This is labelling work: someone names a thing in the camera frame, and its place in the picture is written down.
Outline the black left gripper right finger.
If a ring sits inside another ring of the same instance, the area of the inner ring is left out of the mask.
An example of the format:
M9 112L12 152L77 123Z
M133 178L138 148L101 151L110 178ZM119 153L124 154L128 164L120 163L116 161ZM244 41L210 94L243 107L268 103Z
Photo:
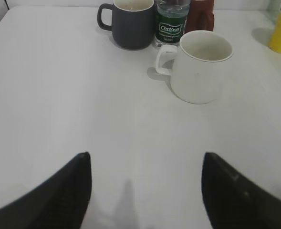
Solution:
M281 200L216 153L204 155L201 192L214 229L281 229Z

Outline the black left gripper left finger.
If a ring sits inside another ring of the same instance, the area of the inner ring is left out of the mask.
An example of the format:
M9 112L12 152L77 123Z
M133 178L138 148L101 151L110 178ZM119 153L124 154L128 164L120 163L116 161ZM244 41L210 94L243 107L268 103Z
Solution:
M35 189L0 208L0 229L79 229L91 191L90 154L79 153Z

